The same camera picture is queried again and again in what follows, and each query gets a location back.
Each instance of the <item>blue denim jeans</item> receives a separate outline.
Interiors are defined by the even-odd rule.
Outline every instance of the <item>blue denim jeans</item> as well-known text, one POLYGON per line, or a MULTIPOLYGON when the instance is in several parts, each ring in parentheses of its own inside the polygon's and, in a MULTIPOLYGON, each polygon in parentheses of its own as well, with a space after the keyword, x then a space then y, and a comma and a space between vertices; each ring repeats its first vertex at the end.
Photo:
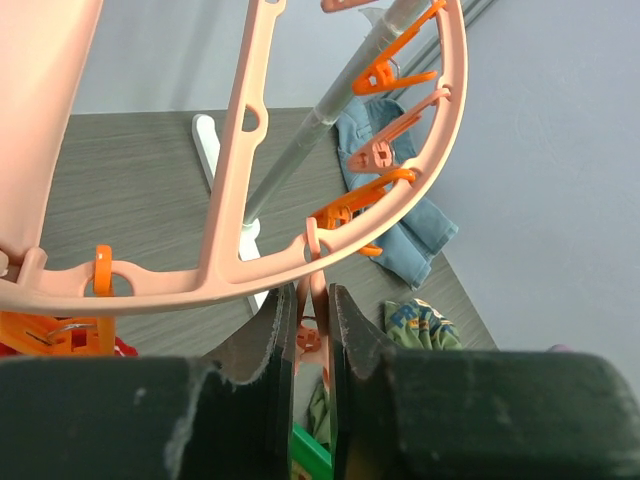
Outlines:
MULTIPOLYGON (((365 185, 379 175, 352 173, 347 168, 347 159, 403 113, 403 108, 391 99, 375 99, 365 105, 355 97, 340 114, 336 122, 338 156, 348 190, 365 185)), ((398 164, 416 156, 409 132, 394 140, 392 147, 398 164)), ((423 197, 400 222, 374 241, 383 253, 371 260, 391 270, 416 290, 431 271, 433 257, 457 232, 457 225, 423 197)))

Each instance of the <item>gray floor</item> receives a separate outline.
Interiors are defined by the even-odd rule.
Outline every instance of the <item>gray floor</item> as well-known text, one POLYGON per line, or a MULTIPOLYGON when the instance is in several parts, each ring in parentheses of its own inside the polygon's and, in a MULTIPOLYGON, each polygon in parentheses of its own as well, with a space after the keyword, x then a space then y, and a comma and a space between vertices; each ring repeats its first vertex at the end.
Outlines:
MULTIPOLYGON (((255 188, 273 164, 306 109, 271 112, 269 133, 252 171, 255 188)), ((222 131, 225 112, 211 112, 222 131)), ((193 268, 207 209, 208 190, 193 146, 192 114, 84 115, 71 118, 54 177, 42 246, 50 269, 90 260, 99 243, 114 257, 152 270, 193 268)), ((263 254, 286 246, 306 216, 344 192, 330 135, 261 215, 263 254)), ((453 320, 469 348, 495 344, 446 259, 436 258, 428 281, 411 292, 397 277, 353 255, 328 269, 330 282, 349 288, 363 312, 376 321, 383 300, 419 297, 453 320)), ((116 294, 126 294, 117 284, 116 294)), ((246 301, 235 300, 177 313, 122 318, 118 333, 142 354, 201 355, 249 319, 246 301)), ((296 417, 308 403, 317 371, 305 368, 296 382, 296 417)))

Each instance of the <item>white stand base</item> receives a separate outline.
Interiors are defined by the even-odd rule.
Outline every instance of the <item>white stand base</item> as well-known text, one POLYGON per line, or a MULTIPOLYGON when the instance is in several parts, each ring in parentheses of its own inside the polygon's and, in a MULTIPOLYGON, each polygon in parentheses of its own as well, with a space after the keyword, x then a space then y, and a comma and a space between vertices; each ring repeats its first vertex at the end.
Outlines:
MULTIPOLYGON (((209 191, 213 188, 213 179, 218 166, 218 155, 220 154, 220 140, 216 133, 216 124, 209 115, 198 114, 191 122, 191 134, 198 150, 198 156, 202 163, 209 191)), ((260 221, 256 219, 251 225, 244 225, 240 235, 240 246, 238 254, 245 262, 260 258, 260 251, 256 244, 256 239, 260 233, 260 221)), ((255 315, 267 298, 268 292, 260 292, 248 297, 251 312, 255 315)))

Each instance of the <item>gray pole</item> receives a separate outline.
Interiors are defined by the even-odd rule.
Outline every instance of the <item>gray pole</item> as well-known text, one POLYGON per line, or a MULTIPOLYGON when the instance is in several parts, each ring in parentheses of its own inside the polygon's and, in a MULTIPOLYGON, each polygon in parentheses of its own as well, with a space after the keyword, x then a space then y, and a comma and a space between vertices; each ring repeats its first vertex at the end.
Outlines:
POLYGON ((275 165, 249 197, 244 221, 253 223, 269 198, 291 177, 318 141, 329 131, 353 98, 351 84, 396 38, 415 22, 431 2, 395 0, 378 20, 338 78, 296 130, 275 165))

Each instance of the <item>white wall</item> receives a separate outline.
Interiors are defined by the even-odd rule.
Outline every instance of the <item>white wall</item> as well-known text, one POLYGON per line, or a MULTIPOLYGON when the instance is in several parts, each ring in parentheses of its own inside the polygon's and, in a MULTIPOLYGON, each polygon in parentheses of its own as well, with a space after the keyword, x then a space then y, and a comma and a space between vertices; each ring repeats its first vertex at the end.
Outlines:
POLYGON ((495 2, 469 30, 467 108, 431 198, 460 225, 446 255, 499 347, 594 352, 640 393, 639 16, 634 0, 495 2))
MULTIPOLYGON (((74 113, 226 108, 247 5, 106 0, 74 113)), ((289 0, 276 22, 267 107, 315 105, 370 29, 357 9, 325 14, 320 0, 289 0)))

